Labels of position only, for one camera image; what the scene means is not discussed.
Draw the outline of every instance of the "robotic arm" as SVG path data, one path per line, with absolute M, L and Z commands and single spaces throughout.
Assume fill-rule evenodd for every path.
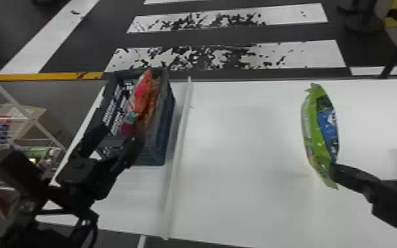
M 330 178 L 361 193 L 373 205 L 372 214 L 397 228 L 397 180 L 379 178 L 351 166 L 333 164 Z
M 18 213 L 0 238 L 0 248 L 79 248 L 91 232 L 89 248 L 94 247 L 99 216 L 91 206 L 107 197 L 117 176 L 132 166 L 144 146 L 144 133 L 137 131 L 123 141 L 116 155 L 100 161 L 89 158 L 108 133 L 109 129 L 101 124 L 85 134 L 56 177 L 60 187 L 43 180 L 42 171 L 23 153 L 14 149 L 0 151 L 0 179 L 21 194 Z M 48 201 L 61 208 L 45 210 Z M 36 216 L 57 214 L 78 218 L 69 237 L 39 228 Z

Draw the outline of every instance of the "white divider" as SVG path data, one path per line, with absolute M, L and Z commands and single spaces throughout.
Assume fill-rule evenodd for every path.
M 185 133 L 187 128 L 189 109 L 191 108 L 191 98 L 193 95 L 194 84 L 191 78 L 188 78 L 188 83 L 185 87 L 186 93 L 184 94 L 185 100 L 183 104 L 183 111 L 179 124 L 179 132 L 177 134 L 177 142 L 175 143 L 174 159 L 171 167 L 171 173 L 168 177 L 168 193 L 165 202 L 164 214 L 161 221 L 161 234 L 163 239 L 169 239 L 171 233 L 172 216 L 175 209 L 175 194 L 177 191 L 177 177 L 179 168 L 181 166 L 181 159 L 183 154 L 183 141 L 185 140 Z

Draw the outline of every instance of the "crosswalk stripe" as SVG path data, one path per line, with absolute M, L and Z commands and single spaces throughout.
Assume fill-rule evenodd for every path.
M 321 3 L 136 16 L 128 33 L 328 22 Z
M 117 49 L 105 72 L 143 67 L 172 71 L 345 67 L 335 40 L 247 45 Z

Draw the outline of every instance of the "white painted stripe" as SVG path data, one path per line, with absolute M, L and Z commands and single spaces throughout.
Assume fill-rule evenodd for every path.
M 244 46 L 117 49 L 105 72 L 164 65 L 172 71 L 346 67 L 337 42 L 322 40 Z
M 384 67 L 350 67 L 353 76 L 379 75 L 383 69 Z M 393 68 L 391 75 L 397 75 L 397 66 Z
M 179 2 L 192 2 L 192 1 L 207 1 L 207 0 L 146 0 L 145 5 L 153 5 L 158 3 L 179 3 Z
M 128 33 L 324 22 L 328 22 L 328 19 L 322 4 L 309 3 L 196 13 L 136 16 L 128 28 Z
M 98 1 L 71 0 L 0 70 L 0 74 L 39 73 Z
M 145 243 L 146 243 L 146 236 L 140 235 L 140 237 L 138 239 L 137 248 L 144 248 Z

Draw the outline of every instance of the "yellow line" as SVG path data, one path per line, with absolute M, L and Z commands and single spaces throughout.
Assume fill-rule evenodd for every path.
M 7 74 L 0 75 L 0 81 L 88 80 L 102 76 L 101 72 Z
M 389 9 L 389 11 L 393 11 L 393 10 L 397 11 L 397 0 L 394 0 L 394 2 L 392 3 L 391 8 Z M 397 20 L 394 20 L 391 17 L 386 17 L 384 19 L 384 22 L 385 22 L 386 26 L 389 27 L 389 28 L 394 28 L 394 27 L 397 26 Z

